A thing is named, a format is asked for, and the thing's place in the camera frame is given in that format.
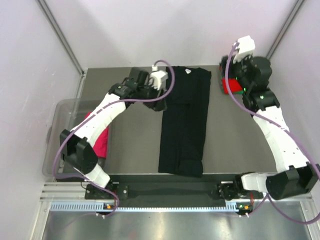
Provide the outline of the red t shirt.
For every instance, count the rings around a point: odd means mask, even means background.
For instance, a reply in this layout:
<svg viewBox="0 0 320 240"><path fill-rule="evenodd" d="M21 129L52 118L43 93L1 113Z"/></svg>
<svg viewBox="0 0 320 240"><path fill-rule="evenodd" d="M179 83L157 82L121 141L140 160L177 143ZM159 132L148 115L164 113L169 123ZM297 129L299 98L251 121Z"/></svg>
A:
<svg viewBox="0 0 320 240"><path fill-rule="evenodd" d="M225 70L226 70L226 64L227 64L228 56L225 55L221 58L221 61L219 63L219 86L221 88L221 91L223 94L228 95L227 85L226 85L226 79L225 79ZM241 95L244 91L240 84L237 81L237 78L234 76L234 74L229 70L228 72L228 84L230 91L235 95Z"/></svg>

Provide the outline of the black t shirt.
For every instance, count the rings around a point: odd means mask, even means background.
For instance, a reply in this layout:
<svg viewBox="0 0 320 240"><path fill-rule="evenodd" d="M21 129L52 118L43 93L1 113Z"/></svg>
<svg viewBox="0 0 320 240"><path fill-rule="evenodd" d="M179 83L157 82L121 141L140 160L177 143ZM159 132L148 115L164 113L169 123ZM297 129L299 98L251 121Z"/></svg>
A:
<svg viewBox="0 0 320 240"><path fill-rule="evenodd" d="M175 83L162 114L158 171L200 178L212 73L200 67L173 70Z"/></svg>

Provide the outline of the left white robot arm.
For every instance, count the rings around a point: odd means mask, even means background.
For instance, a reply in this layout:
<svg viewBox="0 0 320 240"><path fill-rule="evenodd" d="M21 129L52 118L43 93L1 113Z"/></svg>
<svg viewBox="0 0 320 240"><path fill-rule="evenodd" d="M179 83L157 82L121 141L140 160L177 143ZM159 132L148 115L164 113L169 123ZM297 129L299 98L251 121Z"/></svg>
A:
<svg viewBox="0 0 320 240"><path fill-rule="evenodd" d="M102 102L72 130L63 130L60 134L60 157L71 165L86 180L96 185L96 192L102 198L109 198L114 191L110 176L98 163L94 146L99 136L110 123L131 104L144 100L144 105L154 111L162 111L166 101L168 73L152 66L148 72L133 67L129 76L121 83L114 84Z"/></svg>

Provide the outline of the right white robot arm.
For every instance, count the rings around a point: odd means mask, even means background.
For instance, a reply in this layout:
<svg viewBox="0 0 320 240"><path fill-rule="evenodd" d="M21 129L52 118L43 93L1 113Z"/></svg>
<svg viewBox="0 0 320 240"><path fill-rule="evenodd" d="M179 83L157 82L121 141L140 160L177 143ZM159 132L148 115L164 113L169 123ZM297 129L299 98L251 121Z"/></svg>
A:
<svg viewBox="0 0 320 240"><path fill-rule="evenodd" d="M268 87L272 74L270 61L261 56L233 58L229 73L243 88L244 107L261 129L272 152L276 173L244 173L233 185L233 192L245 198L251 191L269 194L275 200L309 193L318 176L301 148L289 136L278 98Z"/></svg>

